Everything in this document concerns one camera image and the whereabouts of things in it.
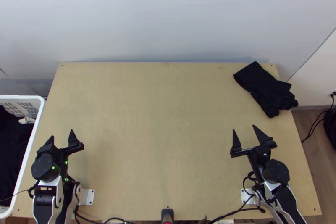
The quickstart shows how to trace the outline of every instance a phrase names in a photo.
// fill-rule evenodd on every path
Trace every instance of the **black bag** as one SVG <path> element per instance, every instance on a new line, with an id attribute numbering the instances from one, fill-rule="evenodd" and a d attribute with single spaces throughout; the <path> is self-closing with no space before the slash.
<path id="1" fill-rule="evenodd" d="M 326 112 L 323 120 L 325 134 L 329 138 L 332 146 L 336 150 L 336 111 L 334 109 Z"/>

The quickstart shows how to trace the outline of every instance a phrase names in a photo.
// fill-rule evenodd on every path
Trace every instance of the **white wall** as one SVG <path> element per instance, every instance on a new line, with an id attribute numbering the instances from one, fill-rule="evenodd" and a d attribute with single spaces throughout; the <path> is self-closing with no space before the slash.
<path id="1" fill-rule="evenodd" d="M 300 106 L 330 105 L 336 90 L 336 31 L 290 78 L 291 91 Z"/>
<path id="2" fill-rule="evenodd" d="M 257 60 L 287 80 L 334 27 L 335 0 L 0 0 L 0 67 L 40 95 L 60 61 Z"/>

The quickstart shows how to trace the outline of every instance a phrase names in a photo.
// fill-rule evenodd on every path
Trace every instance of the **black cable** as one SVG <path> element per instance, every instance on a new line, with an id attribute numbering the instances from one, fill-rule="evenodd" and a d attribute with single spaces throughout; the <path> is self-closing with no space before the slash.
<path id="1" fill-rule="evenodd" d="M 312 134 L 314 133 L 314 131 L 315 131 L 316 127 L 317 127 L 317 125 L 318 125 L 321 121 L 323 121 L 323 120 L 324 120 L 324 118 L 322 118 L 321 120 L 319 120 L 319 121 L 317 122 L 317 124 L 315 125 L 314 129 L 312 130 L 312 133 L 311 133 L 310 135 L 308 135 L 305 139 L 303 139 L 303 140 L 301 141 L 301 144 L 303 144 L 303 143 L 305 142 L 305 140 L 307 140 L 309 137 L 312 136 Z"/>
<path id="2" fill-rule="evenodd" d="M 75 211 L 73 212 L 74 213 L 74 215 L 75 215 L 75 221 L 77 222 L 77 224 L 81 224 L 80 222 L 79 222 L 79 220 L 77 219 L 77 210 L 78 210 L 78 206 L 76 206 L 75 207 Z"/>
<path id="3" fill-rule="evenodd" d="M 321 112 L 321 113 L 317 116 L 317 118 L 316 118 L 315 121 L 313 122 L 312 126 L 310 127 L 310 130 L 309 130 L 309 132 L 308 132 L 308 135 L 301 141 L 301 144 L 303 144 L 303 143 L 305 142 L 305 140 L 307 140 L 309 137 L 311 137 L 311 136 L 313 135 L 313 133 L 314 133 L 314 131 L 315 131 L 315 129 L 316 129 L 316 126 L 317 126 L 321 121 L 324 120 L 324 118 L 322 118 L 322 119 L 319 120 L 318 123 L 314 126 L 314 124 L 317 122 L 317 120 L 319 119 L 319 117 L 320 117 L 323 113 L 327 113 L 327 112 L 329 112 L 329 111 L 333 108 L 333 104 L 334 104 L 334 102 L 335 102 L 334 94 L 330 94 L 330 97 L 333 99 L 333 102 L 332 102 L 330 108 L 329 108 L 328 110 L 326 110 L 326 111 Z"/>
<path id="4" fill-rule="evenodd" d="M 6 198 L 6 199 L 2 199 L 2 200 L 0 200 L 0 201 L 9 200 L 10 198 L 13 198 L 15 195 L 18 195 L 18 194 L 21 193 L 21 192 L 28 192 L 29 196 L 30 196 L 31 198 L 33 198 L 32 190 L 34 190 L 34 189 L 37 187 L 38 184 L 39 184 L 39 180 L 37 180 L 36 183 L 35 183 L 31 188 L 22 190 L 22 191 L 20 191 L 20 192 L 18 192 L 18 193 L 16 193 L 16 194 L 13 194 L 12 196 L 10 196 L 10 197 L 8 197 L 8 198 Z"/>
<path id="5" fill-rule="evenodd" d="M 97 222 L 97 221 L 89 220 L 89 219 L 83 217 L 82 215 L 78 214 L 78 212 L 77 212 L 77 211 L 78 211 L 78 207 L 79 207 L 79 206 L 76 206 L 76 207 L 75 207 L 75 210 L 73 211 L 73 213 L 75 214 L 75 219 L 76 219 L 76 217 L 79 217 L 79 218 L 81 218 L 81 219 L 83 219 L 83 220 L 86 220 L 86 221 L 88 221 L 88 222 L 90 222 L 90 223 L 93 223 L 93 224 L 102 224 L 101 222 Z M 108 223 L 110 220 L 119 220 L 119 221 L 122 221 L 123 223 L 126 223 L 126 224 L 134 224 L 133 222 L 125 221 L 124 219 L 122 219 L 122 218 L 117 218 L 117 217 L 109 218 L 107 221 L 104 222 L 104 224 Z"/>
<path id="6" fill-rule="evenodd" d="M 254 196 L 254 194 L 249 193 L 249 192 L 246 191 L 246 189 L 245 189 L 245 181 L 246 181 L 248 178 L 249 178 L 249 177 L 245 177 L 245 178 L 243 179 L 243 189 L 244 189 L 244 191 L 245 191 L 246 194 L 248 194 L 248 195 L 250 195 L 250 196 Z"/>
<path id="7" fill-rule="evenodd" d="M 107 221 L 105 221 L 104 224 L 107 224 L 110 220 L 119 220 L 119 221 L 125 222 L 124 219 L 117 218 L 117 217 L 112 217 L 112 218 L 109 218 Z"/>
<path id="8" fill-rule="evenodd" d="M 20 191 L 20 192 L 18 192 L 18 193 L 16 193 L 16 194 L 14 194 L 13 196 L 10 196 L 10 197 L 8 197 L 8 198 L 6 198 L 6 199 L 3 199 L 3 200 L 0 200 L 0 201 L 9 200 L 10 198 L 14 197 L 15 195 L 18 195 L 18 194 L 21 193 L 21 192 L 26 192 L 26 191 L 28 192 L 28 190 L 29 190 L 29 189 L 22 190 L 22 191 Z"/>
<path id="9" fill-rule="evenodd" d="M 35 184 L 31 187 L 31 188 L 29 188 L 28 189 L 28 194 L 29 194 L 29 197 L 30 198 L 34 198 L 34 196 L 33 196 L 33 194 L 32 194 L 32 191 L 38 186 L 38 184 L 40 183 L 40 181 L 39 180 L 37 180 L 36 182 L 35 182 Z"/>
<path id="10" fill-rule="evenodd" d="M 222 216 L 220 216 L 220 217 L 218 217 L 216 219 L 213 219 L 212 221 L 209 221 L 209 224 L 213 224 L 213 223 L 215 223 L 215 222 L 217 222 L 217 221 L 219 221 L 219 220 L 221 220 L 223 218 L 226 218 L 226 217 L 228 217 L 230 215 L 234 215 L 234 214 L 236 214 L 238 212 L 242 212 L 242 211 L 259 210 L 262 213 L 266 213 L 265 209 L 260 208 L 260 206 L 257 206 L 257 208 L 246 208 L 246 209 L 243 209 L 243 207 L 247 204 L 247 202 L 250 199 L 252 199 L 253 197 L 255 197 L 255 195 L 250 196 L 238 210 L 235 210 L 235 211 L 230 212 L 230 213 L 228 213 L 226 215 L 222 215 Z"/>

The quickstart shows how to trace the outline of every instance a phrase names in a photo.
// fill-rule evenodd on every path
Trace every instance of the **white laundry basket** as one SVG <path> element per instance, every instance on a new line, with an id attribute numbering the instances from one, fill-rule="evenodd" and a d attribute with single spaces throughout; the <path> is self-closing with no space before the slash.
<path id="1" fill-rule="evenodd" d="M 28 156 L 32 148 L 37 126 L 39 125 L 39 120 L 45 105 L 45 100 L 41 96 L 30 96 L 30 95 L 0 95 L 0 105 L 5 108 L 6 111 L 15 115 L 16 117 L 34 117 L 36 121 L 34 123 L 33 130 L 31 132 L 26 152 L 24 153 L 24 158 L 22 160 L 22 165 L 20 172 L 18 174 L 18 179 L 16 181 L 14 193 L 18 193 L 20 189 L 20 184 L 22 176 L 24 174 L 24 169 L 27 164 Z M 16 201 L 16 196 L 12 198 L 12 202 L 9 207 L 0 206 L 0 219 L 5 219 L 9 217 L 14 209 L 14 204 Z"/>

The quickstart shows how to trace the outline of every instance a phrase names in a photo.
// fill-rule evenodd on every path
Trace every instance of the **electrical outlet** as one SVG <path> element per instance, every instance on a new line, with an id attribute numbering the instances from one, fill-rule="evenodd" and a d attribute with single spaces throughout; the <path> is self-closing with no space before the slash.
<path id="1" fill-rule="evenodd" d="M 330 93 L 328 93 L 326 96 L 330 96 L 331 94 L 333 94 L 333 92 L 336 92 L 336 89 L 334 89 L 333 91 L 331 91 Z"/>

